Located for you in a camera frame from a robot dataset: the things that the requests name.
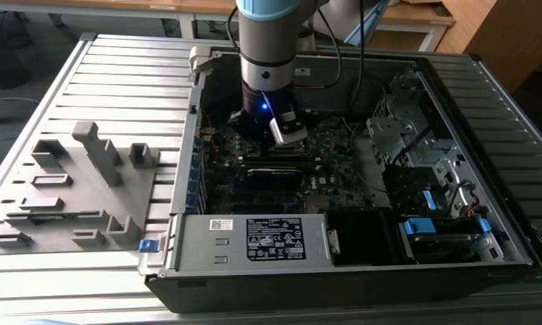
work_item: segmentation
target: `blue tab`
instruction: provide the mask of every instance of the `blue tab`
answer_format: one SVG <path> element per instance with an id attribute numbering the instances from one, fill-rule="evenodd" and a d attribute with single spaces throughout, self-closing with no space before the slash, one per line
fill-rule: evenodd
<path id="1" fill-rule="evenodd" d="M 491 226 L 486 219 L 479 220 L 479 227 L 482 227 L 483 233 L 491 232 Z"/>
<path id="2" fill-rule="evenodd" d="M 411 218 L 403 223 L 403 228 L 409 235 L 435 234 L 434 222 L 430 218 Z"/>
<path id="3" fill-rule="evenodd" d="M 430 208 L 430 210 L 437 210 L 438 207 L 435 206 L 434 198 L 431 197 L 431 192 L 423 191 L 423 197 L 426 198 L 427 207 Z"/>
<path id="4" fill-rule="evenodd" d="M 139 252 L 159 253 L 159 241 L 153 239 L 143 239 L 139 244 Z"/>

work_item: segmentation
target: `wooden desk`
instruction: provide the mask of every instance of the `wooden desk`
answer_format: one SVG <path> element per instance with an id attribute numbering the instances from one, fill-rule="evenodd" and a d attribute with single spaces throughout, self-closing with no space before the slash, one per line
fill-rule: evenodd
<path id="1" fill-rule="evenodd" d="M 9 11 L 179 19 L 185 39 L 196 38 L 197 20 L 226 21 L 234 7 L 235 0 L 0 0 L 0 10 Z M 391 46 L 387 37 L 381 37 L 385 33 L 407 32 L 422 35 L 414 49 L 434 51 L 454 22 L 453 17 L 438 16 L 429 5 L 399 3 L 387 8 L 378 25 L 383 32 L 375 35 L 376 47 Z"/>
<path id="2" fill-rule="evenodd" d="M 226 21 L 234 8 L 235 0 L 180 0 L 177 11 L 183 38 L 195 38 L 195 21 Z M 398 3 L 387 8 L 376 30 L 418 33 L 422 37 L 418 39 L 419 45 L 414 49 L 434 51 L 446 29 L 454 23 L 453 17 L 439 16 L 427 4 Z M 389 39 L 389 36 L 385 34 L 385 32 L 379 35 L 375 34 L 374 41 L 378 43 L 375 47 L 385 47 L 394 43 L 386 42 L 385 39 Z"/>
<path id="3" fill-rule="evenodd" d="M 0 0 L 0 10 L 176 19 L 180 0 Z"/>

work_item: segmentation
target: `floor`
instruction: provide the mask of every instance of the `floor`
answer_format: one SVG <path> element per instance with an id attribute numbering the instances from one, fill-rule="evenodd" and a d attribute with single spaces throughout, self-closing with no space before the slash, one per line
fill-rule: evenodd
<path id="1" fill-rule="evenodd" d="M 42 97 L 83 32 L 165 36 L 159 19 L 120 17 L 101 19 L 96 16 L 64 15 L 64 26 L 53 27 L 45 14 L 28 13 L 28 18 L 26 30 L 34 42 L 18 50 L 18 56 L 29 69 L 32 80 L 14 89 L 0 91 L 0 98 L 28 97 L 38 100 Z M 200 22 L 199 36 L 223 39 L 224 27 L 218 26 L 218 29 L 220 32 L 208 32 L 207 24 Z M 515 92 L 515 99 L 542 130 L 542 71 L 529 78 Z M 20 133 L 33 109 L 34 104 L 29 102 L 0 102 L 0 137 L 14 137 Z M 12 143 L 13 140 L 0 141 L 0 164 Z"/>
<path id="2" fill-rule="evenodd" d="M 0 91 L 0 98 L 25 97 L 40 100 L 64 65 L 77 39 L 84 32 L 104 34 L 139 35 L 164 37 L 160 19 L 120 18 L 96 16 L 63 15 L 64 26 L 53 27 L 47 14 L 26 13 L 26 30 L 33 44 L 18 49 L 22 64 L 30 72 L 30 81 L 10 90 Z M 205 23 L 199 23 L 199 36 L 223 39 L 226 31 L 208 32 Z M 29 102 L 0 102 L 0 137 L 14 137 L 28 121 L 34 110 Z M 0 164 L 14 140 L 0 141 Z"/>

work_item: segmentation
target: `warning symbols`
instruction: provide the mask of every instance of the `warning symbols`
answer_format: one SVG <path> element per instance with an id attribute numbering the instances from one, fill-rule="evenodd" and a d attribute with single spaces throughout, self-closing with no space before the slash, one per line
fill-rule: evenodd
<path id="1" fill-rule="evenodd" d="M 300 218 L 247 219 L 247 258 L 251 261 L 306 259 Z"/>

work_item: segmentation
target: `black cable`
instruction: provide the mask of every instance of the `black cable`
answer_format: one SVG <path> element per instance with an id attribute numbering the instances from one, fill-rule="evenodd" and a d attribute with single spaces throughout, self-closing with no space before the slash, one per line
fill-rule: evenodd
<path id="1" fill-rule="evenodd" d="M 406 152 L 409 152 L 415 147 L 415 145 L 419 144 L 419 141 L 422 141 L 423 137 L 426 136 L 426 134 L 430 131 L 431 131 L 431 125 L 427 125 L 427 127 L 423 129 L 423 131 L 415 136 L 415 138 L 410 142 L 410 144 L 407 144 L 407 146 L 401 150 L 398 155 L 394 157 L 394 159 L 391 160 L 391 165 L 394 165 L 395 162 L 398 161 L 398 159 L 406 154 Z"/>
<path id="2" fill-rule="evenodd" d="M 234 19 L 234 16 L 235 16 L 238 10 L 239 10 L 239 8 L 235 6 L 234 10 L 228 14 L 228 18 L 227 18 L 227 36 L 228 36 L 228 39 L 231 40 L 231 42 L 234 43 L 235 50 L 238 52 L 240 52 L 239 46 L 236 45 L 236 42 L 235 42 L 234 34 L 231 32 L 231 20 Z"/>
<path id="3" fill-rule="evenodd" d="M 363 82 L 363 57 L 364 57 L 364 22 L 363 22 L 363 0 L 359 0 L 359 46 L 362 47 L 359 49 L 359 76 L 358 76 L 358 85 L 355 87 L 355 92 L 354 96 L 351 98 L 351 103 L 347 108 L 347 111 L 354 110 L 354 105 L 358 100 L 359 96 L 359 89 L 362 88 L 362 82 Z"/>
<path id="4" fill-rule="evenodd" d="M 342 59 L 342 53 L 339 52 L 339 45 L 336 44 L 336 39 L 335 39 L 335 34 L 334 31 L 331 30 L 331 26 L 327 22 L 326 15 L 323 15 L 322 9 L 318 8 L 319 16 L 322 17 L 323 23 L 327 26 L 328 34 L 331 36 L 331 42 L 334 42 L 335 46 L 335 53 L 336 53 L 336 60 L 338 60 L 338 66 L 336 66 L 336 77 L 332 83 L 327 84 L 323 89 L 332 88 L 335 86 L 342 78 L 342 65 L 343 65 L 343 59 Z"/>
<path id="5" fill-rule="evenodd" d="M 462 181 L 459 181 L 458 185 L 455 186 L 454 191 L 450 194 L 449 205 L 446 206 L 445 217 L 450 216 L 451 206 L 454 205 L 455 197 L 458 195 L 458 190 L 467 183 L 471 183 L 471 181 L 469 179 L 462 179 Z"/>

